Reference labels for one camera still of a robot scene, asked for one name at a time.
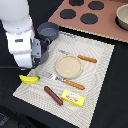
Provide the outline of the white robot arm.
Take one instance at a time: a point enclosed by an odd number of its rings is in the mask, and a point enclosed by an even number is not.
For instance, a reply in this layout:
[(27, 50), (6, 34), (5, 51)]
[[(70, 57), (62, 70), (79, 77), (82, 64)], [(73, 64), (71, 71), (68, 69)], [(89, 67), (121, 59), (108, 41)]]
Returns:
[(41, 44), (35, 38), (27, 0), (0, 0), (0, 20), (6, 31), (8, 50), (17, 65), (36, 67), (42, 58)]

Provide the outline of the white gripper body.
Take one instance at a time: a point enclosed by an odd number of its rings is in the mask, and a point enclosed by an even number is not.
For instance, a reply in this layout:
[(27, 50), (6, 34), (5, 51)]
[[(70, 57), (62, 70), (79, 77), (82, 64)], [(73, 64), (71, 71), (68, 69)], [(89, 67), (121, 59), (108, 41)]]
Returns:
[(32, 30), (20, 34), (6, 33), (6, 36), (9, 52), (20, 68), (36, 67), (48, 59), (49, 39), (36, 39)]

